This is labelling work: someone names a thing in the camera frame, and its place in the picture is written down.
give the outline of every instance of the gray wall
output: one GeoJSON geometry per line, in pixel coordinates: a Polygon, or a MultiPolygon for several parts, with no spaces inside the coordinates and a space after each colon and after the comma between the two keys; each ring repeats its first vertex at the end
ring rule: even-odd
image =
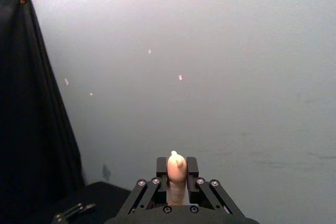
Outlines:
{"type": "Polygon", "coordinates": [[[177,150],[260,223],[335,222],[336,0],[33,1],[88,182],[177,150]]]}

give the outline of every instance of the screw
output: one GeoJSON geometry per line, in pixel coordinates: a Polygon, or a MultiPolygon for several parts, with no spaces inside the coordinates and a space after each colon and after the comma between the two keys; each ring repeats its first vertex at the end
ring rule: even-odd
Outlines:
{"type": "Polygon", "coordinates": [[[146,182],[145,182],[144,180],[140,180],[140,181],[138,182],[138,185],[139,185],[139,186],[143,186],[144,184],[146,184],[146,182]]]}
{"type": "Polygon", "coordinates": [[[218,186],[218,181],[216,181],[216,180],[211,181],[211,185],[218,186]]]}
{"type": "Polygon", "coordinates": [[[203,183],[204,183],[204,179],[202,179],[202,178],[198,178],[198,179],[196,180],[196,182],[197,182],[198,184],[203,184],[203,183]]]}
{"type": "Polygon", "coordinates": [[[198,207],[196,207],[196,206],[191,206],[191,207],[190,207],[190,212],[192,212],[193,214],[198,213],[198,207]]]}
{"type": "Polygon", "coordinates": [[[170,206],[164,206],[163,211],[165,212],[165,214],[169,214],[172,211],[172,208],[170,206]]]}

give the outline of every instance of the peach object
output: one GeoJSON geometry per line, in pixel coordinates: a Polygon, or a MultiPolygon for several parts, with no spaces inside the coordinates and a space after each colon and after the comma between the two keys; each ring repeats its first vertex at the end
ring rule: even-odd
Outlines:
{"type": "Polygon", "coordinates": [[[168,176],[168,204],[182,205],[185,194],[185,180],[187,177],[187,163],[181,155],[176,151],[172,151],[172,155],[167,163],[168,176]]]}

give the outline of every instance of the black fabric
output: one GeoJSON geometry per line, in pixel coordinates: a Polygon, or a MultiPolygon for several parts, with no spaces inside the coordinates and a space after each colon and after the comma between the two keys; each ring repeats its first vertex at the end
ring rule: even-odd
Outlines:
{"type": "Polygon", "coordinates": [[[105,182],[89,185],[72,195],[58,201],[47,209],[36,213],[25,220],[24,224],[51,223],[53,217],[59,212],[65,212],[70,207],[82,203],[84,205],[95,203],[94,211],[78,216],[71,224],[101,224],[114,218],[129,196],[130,191],[112,186],[105,182]]]}
{"type": "Polygon", "coordinates": [[[0,221],[7,223],[84,186],[30,0],[0,0],[0,81],[0,221]]]}

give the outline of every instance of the black curtain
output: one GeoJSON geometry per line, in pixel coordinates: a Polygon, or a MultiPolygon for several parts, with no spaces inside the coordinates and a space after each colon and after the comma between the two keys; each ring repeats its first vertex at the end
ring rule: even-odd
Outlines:
{"type": "Polygon", "coordinates": [[[0,0],[0,223],[84,186],[33,4],[0,0]]]}

